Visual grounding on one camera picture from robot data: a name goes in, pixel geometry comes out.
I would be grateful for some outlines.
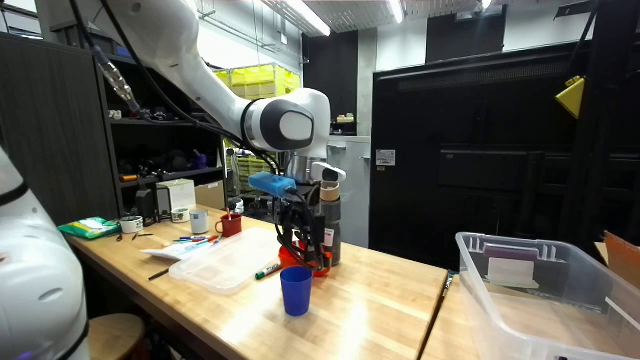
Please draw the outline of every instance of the fluorescent light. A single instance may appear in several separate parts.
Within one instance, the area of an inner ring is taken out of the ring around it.
[[[389,0],[389,5],[391,5],[391,11],[394,12],[396,21],[398,21],[398,24],[400,24],[402,22],[402,19],[404,18],[400,0]]]
[[[302,2],[302,0],[286,0],[286,2],[293,10],[304,17],[311,26],[326,36],[331,35],[329,25],[325,24],[324,21],[322,21],[322,19],[320,19],[320,17],[307,6],[307,4]]]

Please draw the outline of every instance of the clear plastic tray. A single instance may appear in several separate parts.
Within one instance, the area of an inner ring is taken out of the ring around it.
[[[228,295],[278,257],[280,244],[273,231],[247,229],[220,241],[197,256],[174,264],[169,275]]]
[[[577,247],[470,233],[456,241],[483,360],[640,358],[640,291]]]

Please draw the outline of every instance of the cardboard tube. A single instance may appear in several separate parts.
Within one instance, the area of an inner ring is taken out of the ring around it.
[[[333,181],[323,181],[320,184],[320,200],[336,201],[340,199],[340,184]]]

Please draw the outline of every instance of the red mug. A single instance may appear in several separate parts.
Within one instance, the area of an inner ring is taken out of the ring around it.
[[[218,230],[218,224],[222,224],[222,231]],[[219,222],[216,222],[216,231],[222,233],[222,236],[229,238],[242,231],[242,214],[231,214],[231,220],[229,215],[224,215],[220,218]]]

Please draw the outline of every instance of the wooden stool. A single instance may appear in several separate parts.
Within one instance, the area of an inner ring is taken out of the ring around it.
[[[142,339],[145,324],[131,314],[101,316],[89,321],[89,353],[92,360],[149,359]]]

